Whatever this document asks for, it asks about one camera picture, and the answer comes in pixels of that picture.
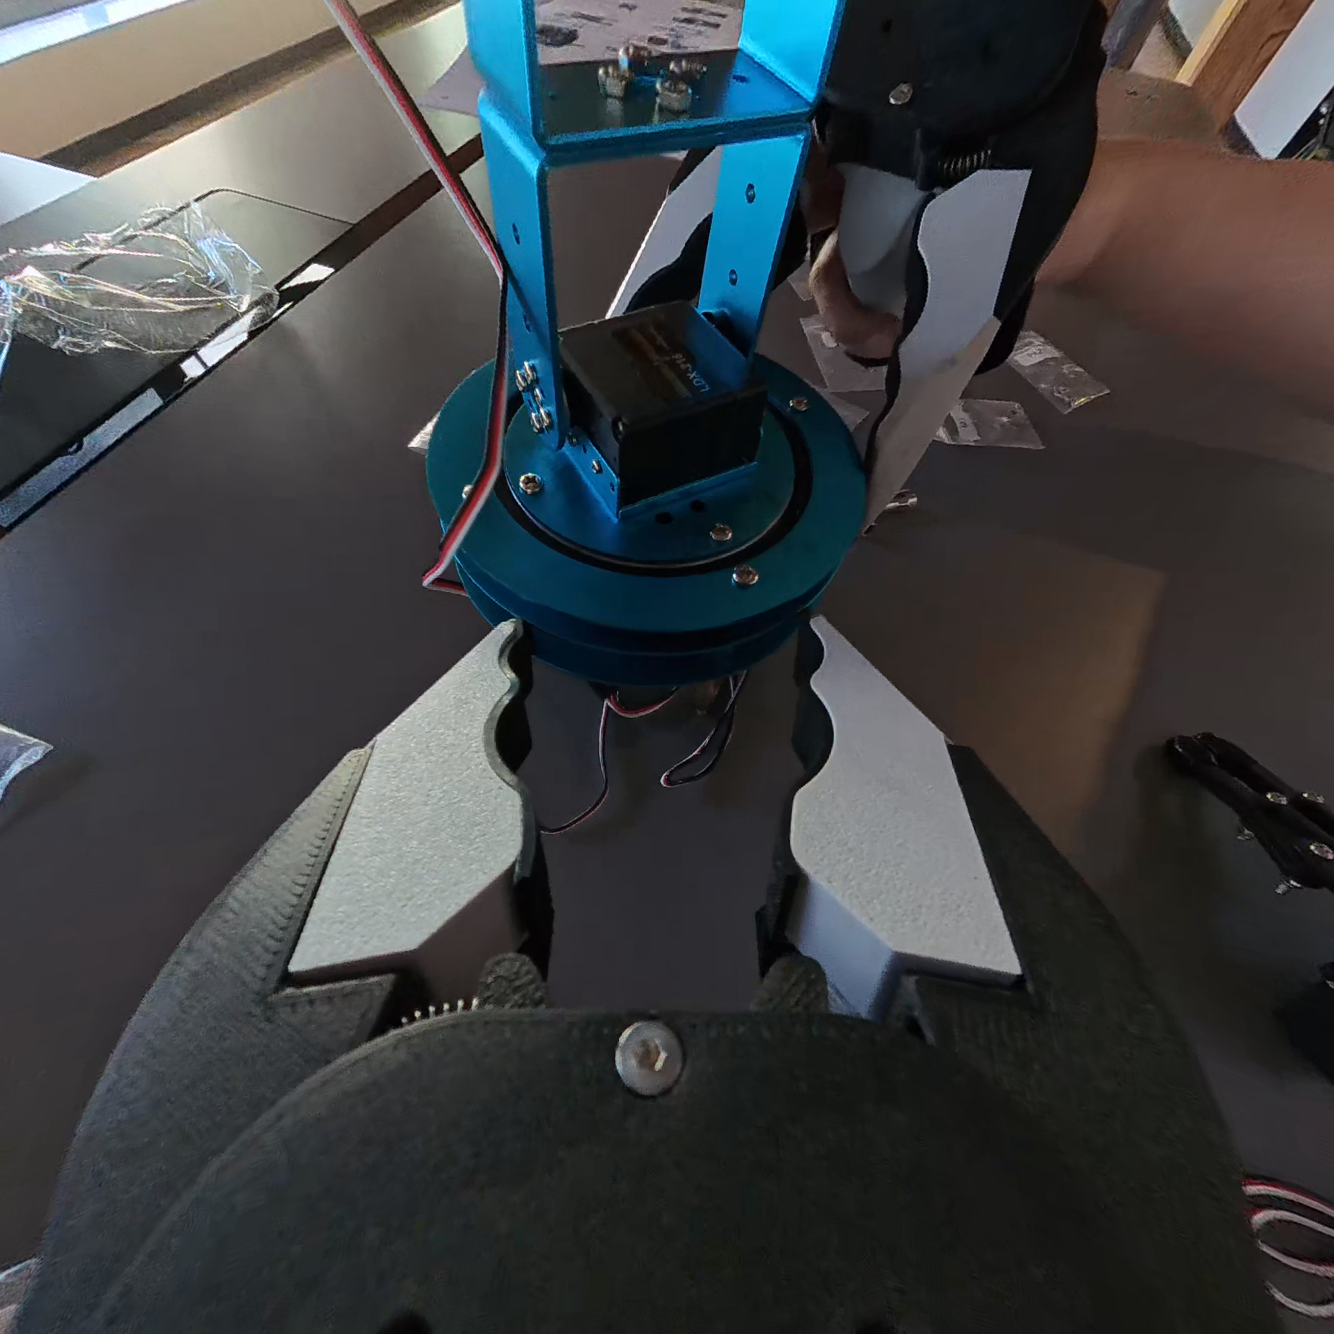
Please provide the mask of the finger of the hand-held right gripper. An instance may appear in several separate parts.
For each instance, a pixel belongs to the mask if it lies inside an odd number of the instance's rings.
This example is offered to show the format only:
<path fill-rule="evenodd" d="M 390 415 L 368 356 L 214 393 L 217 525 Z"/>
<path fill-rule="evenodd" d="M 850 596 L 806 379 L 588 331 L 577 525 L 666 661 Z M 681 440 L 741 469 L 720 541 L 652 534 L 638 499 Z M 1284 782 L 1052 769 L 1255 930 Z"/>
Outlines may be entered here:
<path fill-rule="evenodd" d="M 868 437 L 866 529 L 889 509 L 998 331 L 995 301 L 1030 172 L 981 170 L 922 210 L 914 253 L 925 299 L 896 350 L 898 390 Z"/>
<path fill-rule="evenodd" d="M 711 218 L 720 167 L 719 147 L 684 155 L 679 172 L 604 313 L 607 320 L 625 315 L 641 288 L 674 264 L 690 237 Z"/>

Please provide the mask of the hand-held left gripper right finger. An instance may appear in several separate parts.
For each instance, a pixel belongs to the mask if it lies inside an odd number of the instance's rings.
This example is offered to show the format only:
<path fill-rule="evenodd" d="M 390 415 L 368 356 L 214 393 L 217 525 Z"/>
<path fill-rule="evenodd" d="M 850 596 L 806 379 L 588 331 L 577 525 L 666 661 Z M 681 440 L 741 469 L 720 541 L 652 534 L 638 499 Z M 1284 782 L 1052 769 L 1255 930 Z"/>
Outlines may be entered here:
<path fill-rule="evenodd" d="M 833 1012 L 884 1020 L 909 976 L 1022 979 L 944 734 L 820 615 L 796 634 L 792 750 L 760 976 L 822 969 Z"/>

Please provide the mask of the black metal bracket assembly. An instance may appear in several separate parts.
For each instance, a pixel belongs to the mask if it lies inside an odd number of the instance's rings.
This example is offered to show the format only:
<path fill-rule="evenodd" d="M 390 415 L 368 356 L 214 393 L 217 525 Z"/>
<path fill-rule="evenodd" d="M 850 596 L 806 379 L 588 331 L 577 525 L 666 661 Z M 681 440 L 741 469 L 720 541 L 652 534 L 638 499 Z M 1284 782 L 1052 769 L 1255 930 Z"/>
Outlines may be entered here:
<path fill-rule="evenodd" d="M 1209 733 L 1174 736 L 1163 755 L 1238 818 L 1284 888 L 1332 891 L 1332 807 Z"/>

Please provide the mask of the dark grey desk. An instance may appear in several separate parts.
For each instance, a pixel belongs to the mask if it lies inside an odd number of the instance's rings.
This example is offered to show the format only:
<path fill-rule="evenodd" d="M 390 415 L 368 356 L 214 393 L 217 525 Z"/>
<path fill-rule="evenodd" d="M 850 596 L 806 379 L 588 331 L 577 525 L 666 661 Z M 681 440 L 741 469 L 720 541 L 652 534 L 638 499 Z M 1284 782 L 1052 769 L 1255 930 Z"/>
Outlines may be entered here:
<path fill-rule="evenodd" d="M 560 328 L 606 317 L 684 155 L 550 177 Z M 379 266 L 409 332 L 463 342 L 442 406 L 495 355 L 482 253 Z M 809 258 L 804 226 L 757 352 L 865 482 L 908 331 L 847 356 Z M 496 625 L 453 569 L 423 583 L 425 466 L 371 393 L 223 406 L 247 375 L 2 542 L 2 715 L 56 750 L 6 817 L 2 1038 L 125 955 L 155 976 L 93 1020 L 120 1034 L 56 1130 L 12 1331 L 1279 1331 L 1186 1036 L 971 750 L 946 739 L 1022 979 L 909 976 L 866 1022 L 812 960 L 760 976 L 796 634 L 865 498 L 741 676 L 609 688 L 528 642 L 546 979 L 507 953 L 453 1003 L 291 980 L 371 742 Z"/>

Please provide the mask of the person's right forearm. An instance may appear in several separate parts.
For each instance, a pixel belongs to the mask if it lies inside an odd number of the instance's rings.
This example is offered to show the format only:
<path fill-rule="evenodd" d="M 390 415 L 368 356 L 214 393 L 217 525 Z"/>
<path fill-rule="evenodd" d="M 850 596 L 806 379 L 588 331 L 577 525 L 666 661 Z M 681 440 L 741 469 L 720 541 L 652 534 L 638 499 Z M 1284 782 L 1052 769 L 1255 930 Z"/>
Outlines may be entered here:
<path fill-rule="evenodd" d="M 1330 421 L 1327 161 L 1100 139 L 1038 285 L 1076 293 Z"/>

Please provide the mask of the crumpled clear plastic wrap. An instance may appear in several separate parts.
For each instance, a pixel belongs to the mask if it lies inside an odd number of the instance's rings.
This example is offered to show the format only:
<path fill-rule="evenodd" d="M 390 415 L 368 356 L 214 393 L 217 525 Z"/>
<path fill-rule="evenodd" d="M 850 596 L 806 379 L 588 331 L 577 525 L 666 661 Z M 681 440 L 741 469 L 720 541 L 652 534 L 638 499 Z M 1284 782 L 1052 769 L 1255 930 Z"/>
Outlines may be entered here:
<path fill-rule="evenodd" d="M 177 355 L 276 309 L 258 261 L 196 202 L 1 255 L 4 353 L 25 339 L 66 356 Z"/>

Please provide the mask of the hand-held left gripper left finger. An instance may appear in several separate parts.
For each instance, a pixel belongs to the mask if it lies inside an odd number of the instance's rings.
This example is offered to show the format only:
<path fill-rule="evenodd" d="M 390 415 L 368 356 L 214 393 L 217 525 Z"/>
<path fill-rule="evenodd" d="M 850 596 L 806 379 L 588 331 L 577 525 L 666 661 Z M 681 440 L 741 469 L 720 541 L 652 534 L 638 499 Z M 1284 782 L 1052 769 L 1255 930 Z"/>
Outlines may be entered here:
<path fill-rule="evenodd" d="M 288 976 L 406 974 L 433 1003 L 477 995 L 519 953 L 546 979 L 550 890 L 528 757 L 528 631 L 501 623 L 371 742 L 295 939 Z"/>

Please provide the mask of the blue round metal base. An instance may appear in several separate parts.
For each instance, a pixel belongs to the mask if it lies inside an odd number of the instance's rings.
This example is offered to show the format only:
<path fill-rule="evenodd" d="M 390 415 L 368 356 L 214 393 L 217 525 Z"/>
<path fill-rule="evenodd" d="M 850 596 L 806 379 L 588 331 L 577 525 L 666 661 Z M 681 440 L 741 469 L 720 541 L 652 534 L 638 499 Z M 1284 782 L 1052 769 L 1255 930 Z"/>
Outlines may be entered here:
<path fill-rule="evenodd" d="M 490 363 L 426 445 L 441 545 L 490 623 L 609 688 L 744 674 L 793 634 L 854 541 L 865 482 L 838 415 L 757 352 L 795 267 L 796 194 L 844 4 L 744 4 L 701 58 L 544 64 L 534 4 L 465 4 L 498 277 Z M 682 240 L 627 310 L 560 328 L 557 170 L 701 153 L 665 205 Z"/>

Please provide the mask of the person's right hand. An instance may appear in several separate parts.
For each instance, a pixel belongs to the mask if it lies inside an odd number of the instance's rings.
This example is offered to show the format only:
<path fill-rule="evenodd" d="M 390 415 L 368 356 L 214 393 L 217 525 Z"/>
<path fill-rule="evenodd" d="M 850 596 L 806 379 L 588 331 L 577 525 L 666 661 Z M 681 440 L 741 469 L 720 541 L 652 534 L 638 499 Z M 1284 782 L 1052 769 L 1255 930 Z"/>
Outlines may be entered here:
<path fill-rule="evenodd" d="M 843 178 L 819 163 L 804 169 L 801 213 L 811 242 L 808 288 L 836 347 L 858 363 L 887 363 L 900 339 L 893 315 L 865 307 L 852 293 L 839 250 Z"/>

